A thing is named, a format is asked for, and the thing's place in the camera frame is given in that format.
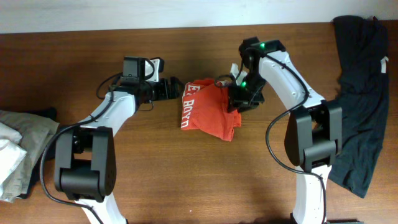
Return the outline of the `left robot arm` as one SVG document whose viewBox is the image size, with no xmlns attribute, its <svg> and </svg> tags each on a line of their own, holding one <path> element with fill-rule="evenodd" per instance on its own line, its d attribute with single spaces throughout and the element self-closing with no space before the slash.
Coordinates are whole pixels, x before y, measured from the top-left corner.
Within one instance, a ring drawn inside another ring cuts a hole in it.
<svg viewBox="0 0 398 224">
<path fill-rule="evenodd" d="M 89 117 L 60 132 L 55 141 L 55 188 L 81 207 L 91 223 L 127 223 L 113 195 L 114 136 L 141 104 L 178 98 L 183 87 L 176 77 L 113 84 Z"/>
</svg>

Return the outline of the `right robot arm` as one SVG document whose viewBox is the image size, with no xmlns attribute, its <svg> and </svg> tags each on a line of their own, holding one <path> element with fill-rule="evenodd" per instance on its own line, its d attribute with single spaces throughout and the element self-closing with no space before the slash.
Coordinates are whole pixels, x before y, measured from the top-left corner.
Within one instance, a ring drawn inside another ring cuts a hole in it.
<svg viewBox="0 0 398 224">
<path fill-rule="evenodd" d="M 228 112 L 253 110 L 264 102 L 262 89 L 270 85 L 286 108 L 268 125 L 288 117 L 284 148 L 292 166 L 276 163 L 296 174 L 293 223 L 326 223 L 326 183 L 342 148 L 342 108 L 327 101 L 301 76 L 279 40 L 261 42 L 257 37 L 239 46 L 241 66 L 232 68 L 228 85 Z"/>
</svg>

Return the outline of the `red t-shirt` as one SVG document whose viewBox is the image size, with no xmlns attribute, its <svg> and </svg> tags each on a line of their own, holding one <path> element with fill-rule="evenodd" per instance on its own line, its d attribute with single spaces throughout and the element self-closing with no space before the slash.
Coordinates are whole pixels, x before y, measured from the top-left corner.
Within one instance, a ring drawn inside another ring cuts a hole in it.
<svg viewBox="0 0 398 224">
<path fill-rule="evenodd" d="M 182 96 L 184 131 L 199 129 L 224 141 L 232 141 L 234 129 L 242 125 L 241 114 L 228 112 L 228 90 L 218 88 L 213 79 L 188 82 Z"/>
</svg>

